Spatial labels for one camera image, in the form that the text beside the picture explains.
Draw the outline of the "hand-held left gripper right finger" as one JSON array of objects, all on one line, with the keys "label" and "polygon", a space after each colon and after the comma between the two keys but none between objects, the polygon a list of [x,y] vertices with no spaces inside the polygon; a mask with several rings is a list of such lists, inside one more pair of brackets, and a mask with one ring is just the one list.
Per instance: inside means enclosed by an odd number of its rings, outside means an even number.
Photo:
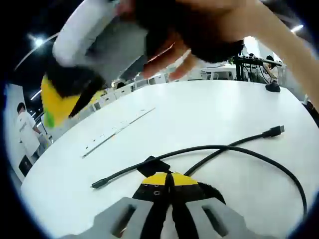
[{"label": "hand-held left gripper right finger", "polygon": [[242,215],[216,197],[208,198],[190,177],[167,175],[172,219],[180,239],[273,239],[248,229]]}]

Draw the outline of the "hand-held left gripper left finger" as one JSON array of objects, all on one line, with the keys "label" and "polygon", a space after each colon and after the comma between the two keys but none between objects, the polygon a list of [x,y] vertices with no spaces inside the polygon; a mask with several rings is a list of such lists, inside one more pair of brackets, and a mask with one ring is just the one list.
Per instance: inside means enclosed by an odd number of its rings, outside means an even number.
[{"label": "hand-held left gripper left finger", "polygon": [[144,179],[131,198],[123,197],[94,217],[91,228],[64,239],[159,239],[169,208],[170,173]]}]

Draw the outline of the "person's left hand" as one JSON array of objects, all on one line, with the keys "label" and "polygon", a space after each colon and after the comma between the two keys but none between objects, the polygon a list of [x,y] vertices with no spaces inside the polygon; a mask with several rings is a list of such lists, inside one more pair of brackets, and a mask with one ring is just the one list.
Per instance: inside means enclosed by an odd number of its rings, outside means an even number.
[{"label": "person's left hand", "polygon": [[175,223],[172,218],[167,218],[164,221],[160,239],[178,239]]}]

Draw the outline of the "person's right hand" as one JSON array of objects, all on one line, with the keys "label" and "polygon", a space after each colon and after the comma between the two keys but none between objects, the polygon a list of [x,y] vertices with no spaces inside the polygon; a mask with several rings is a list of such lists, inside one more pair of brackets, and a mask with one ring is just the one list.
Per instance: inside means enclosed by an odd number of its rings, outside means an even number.
[{"label": "person's right hand", "polygon": [[243,37],[225,40],[218,21],[228,11],[210,13],[176,0],[121,0],[116,5],[120,19],[137,23],[147,31],[146,58],[142,76],[149,78],[187,56],[169,75],[177,80],[186,75],[197,60],[218,63],[239,54]]}]

